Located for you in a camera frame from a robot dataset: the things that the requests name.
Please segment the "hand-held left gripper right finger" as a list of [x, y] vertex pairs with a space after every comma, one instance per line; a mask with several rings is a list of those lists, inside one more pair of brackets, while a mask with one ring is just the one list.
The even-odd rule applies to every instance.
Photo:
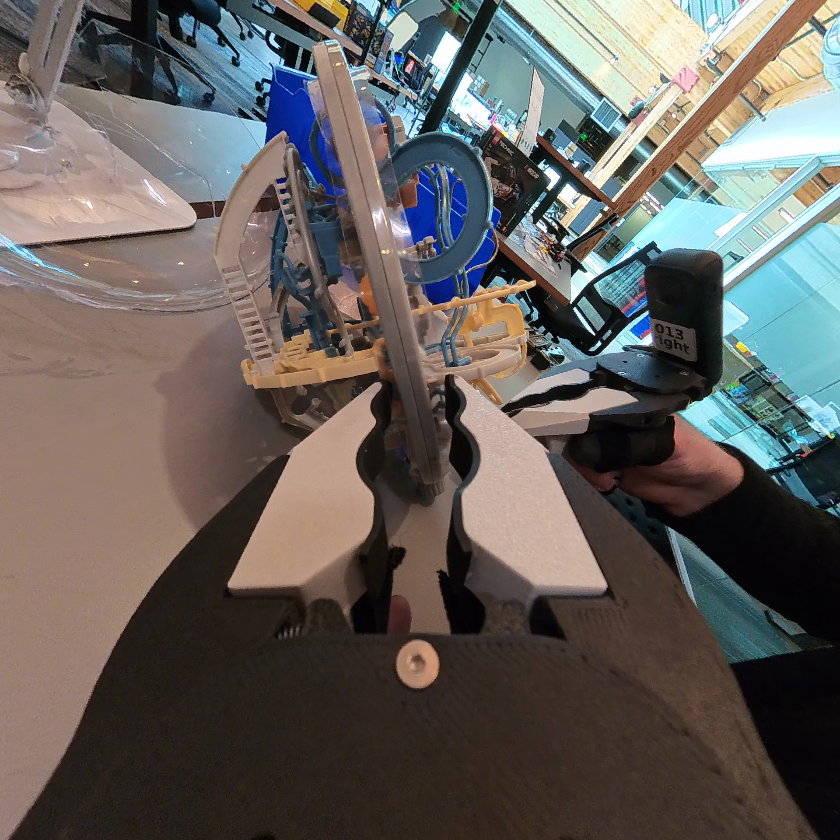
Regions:
[[459, 376], [445, 378], [453, 496], [438, 584], [450, 631], [479, 634], [490, 604], [529, 618], [543, 597], [601, 597], [607, 581], [549, 452]]

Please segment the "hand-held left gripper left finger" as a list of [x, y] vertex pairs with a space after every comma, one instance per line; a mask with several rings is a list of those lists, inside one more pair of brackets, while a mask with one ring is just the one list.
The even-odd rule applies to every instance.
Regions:
[[391, 419], [392, 385], [373, 384], [291, 450], [227, 584], [287, 601], [283, 634], [386, 633], [403, 560], [376, 487]]

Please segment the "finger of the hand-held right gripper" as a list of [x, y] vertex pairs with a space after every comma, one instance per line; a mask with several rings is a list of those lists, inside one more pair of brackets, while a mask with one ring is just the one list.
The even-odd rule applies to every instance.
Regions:
[[511, 419], [533, 437], [571, 436], [586, 432], [592, 415], [627, 406], [635, 410], [639, 400], [626, 392], [594, 389], [575, 399], [523, 408]]
[[568, 370], [565, 368], [552, 369], [551, 371], [546, 371], [545, 375], [521, 389], [518, 393], [508, 399], [507, 403], [514, 403], [525, 396], [542, 394], [558, 386], [582, 385], [589, 382], [591, 378], [592, 372], [581, 367], [574, 367]]

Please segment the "marble maze ball toy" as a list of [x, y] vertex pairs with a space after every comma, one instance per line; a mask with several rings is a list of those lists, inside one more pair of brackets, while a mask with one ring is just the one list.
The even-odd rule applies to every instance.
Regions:
[[[469, 293], [467, 263], [482, 234], [452, 235], [446, 162], [492, 196], [483, 163], [467, 150], [429, 153], [397, 139], [389, 112], [351, 68], [336, 40], [316, 44], [308, 91], [316, 114], [309, 143], [333, 192], [310, 177], [285, 132], [268, 141], [236, 181], [217, 228], [214, 257], [248, 356], [245, 382], [272, 392], [290, 425], [314, 430], [317, 407], [292, 411], [294, 392], [378, 375], [392, 383], [396, 439], [417, 484], [444, 480], [440, 430], [447, 375], [477, 383], [500, 404], [491, 379], [526, 360], [526, 327], [510, 296], [532, 281]], [[404, 207], [418, 173], [434, 187], [437, 233], [414, 240]]]

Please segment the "person's right forearm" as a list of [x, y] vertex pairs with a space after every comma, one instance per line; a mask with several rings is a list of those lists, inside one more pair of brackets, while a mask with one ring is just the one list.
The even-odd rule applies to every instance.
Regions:
[[722, 449], [743, 467], [735, 490], [685, 517], [651, 502], [646, 509], [756, 601], [838, 645], [838, 518], [792, 495], [735, 447]]

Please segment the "person's right hand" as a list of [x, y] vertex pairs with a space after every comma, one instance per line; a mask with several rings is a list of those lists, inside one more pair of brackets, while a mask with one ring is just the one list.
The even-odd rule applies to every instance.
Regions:
[[674, 415], [674, 420], [675, 449], [661, 465], [599, 473], [565, 457], [600, 492], [619, 489], [659, 506], [670, 516], [688, 517], [737, 489], [744, 467], [684, 418]]

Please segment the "black office chair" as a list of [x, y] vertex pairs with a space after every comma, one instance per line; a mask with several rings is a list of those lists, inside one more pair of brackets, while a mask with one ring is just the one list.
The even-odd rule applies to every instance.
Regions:
[[661, 250], [654, 241], [590, 281], [570, 305], [574, 321], [568, 341], [595, 356], [648, 309], [645, 272]]

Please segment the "wooden-edged table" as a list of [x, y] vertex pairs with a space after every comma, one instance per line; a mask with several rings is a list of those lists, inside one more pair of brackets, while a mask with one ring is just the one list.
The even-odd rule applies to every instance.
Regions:
[[557, 263], [551, 259], [544, 262], [542, 258], [531, 254], [524, 245], [518, 244], [514, 238], [497, 233], [497, 256], [507, 258], [520, 272], [537, 284], [546, 294], [559, 304], [567, 306], [574, 299], [572, 295], [573, 267], [567, 258], [562, 257]]

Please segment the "black printed box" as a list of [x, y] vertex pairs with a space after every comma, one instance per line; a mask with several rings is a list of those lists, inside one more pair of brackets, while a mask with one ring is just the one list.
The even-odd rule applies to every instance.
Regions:
[[498, 127], [491, 125], [479, 143], [490, 178], [496, 230], [509, 236], [549, 186], [549, 179]]

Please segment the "clear plastic dome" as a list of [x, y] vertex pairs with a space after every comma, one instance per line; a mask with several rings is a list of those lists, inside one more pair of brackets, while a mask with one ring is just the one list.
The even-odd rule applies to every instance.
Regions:
[[65, 105], [190, 204], [183, 230], [2, 246], [2, 285], [92, 307], [202, 312], [229, 304], [214, 258], [224, 205], [265, 140], [211, 72], [91, 20], [56, 91]]

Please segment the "black square pillar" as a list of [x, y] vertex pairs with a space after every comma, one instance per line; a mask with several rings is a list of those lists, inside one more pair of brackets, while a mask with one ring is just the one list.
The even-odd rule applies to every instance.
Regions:
[[438, 131], [442, 121], [447, 116], [449, 106], [459, 87], [459, 84], [465, 75], [469, 64], [473, 60], [482, 39], [487, 34], [500, 4], [501, 1], [482, 1], [480, 3], [476, 14], [472, 18], [469, 28], [467, 29], [465, 38], [455, 55], [453, 64], [450, 67], [442, 86], [438, 90], [434, 102], [427, 112], [426, 118], [419, 130], [420, 134]]

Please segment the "person's torso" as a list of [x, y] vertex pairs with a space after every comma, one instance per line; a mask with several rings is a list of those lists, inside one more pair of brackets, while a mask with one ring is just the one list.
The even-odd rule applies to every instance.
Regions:
[[731, 665], [763, 744], [823, 839], [839, 838], [837, 647]]

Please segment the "blue storage bin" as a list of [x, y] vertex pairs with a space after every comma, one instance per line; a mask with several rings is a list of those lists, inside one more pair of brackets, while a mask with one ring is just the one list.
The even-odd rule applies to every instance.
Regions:
[[[329, 193], [333, 188], [322, 172], [318, 156], [310, 148], [309, 137], [316, 122], [316, 114], [309, 97], [309, 83], [314, 76], [283, 66], [273, 69], [269, 89], [269, 108], [266, 122], [266, 141], [285, 132], [290, 142], [296, 145], [301, 161], [309, 168], [315, 182], [326, 186]], [[482, 163], [476, 148], [451, 133], [426, 133], [407, 142], [410, 150], [429, 153], [451, 153], [467, 150]], [[492, 231], [496, 228], [501, 212], [494, 208], [492, 196], [484, 198], [474, 187], [477, 183], [476, 166], [470, 166], [467, 173], [458, 164], [446, 162], [449, 184], [452, 189], [449, 224], [451, 233], [458, 238], [465, 225], [472, 239], [482, 234], [475, 254], [467, 263], [469, 293], [477, 291], [485, 273], [486, 263], [493, 258], [495, 245]], [[405, 206], [404, 214], [414, 240], [437, 233], [437, 209], [434, 187], [425, 172], [418, 173], [415, 206]]]

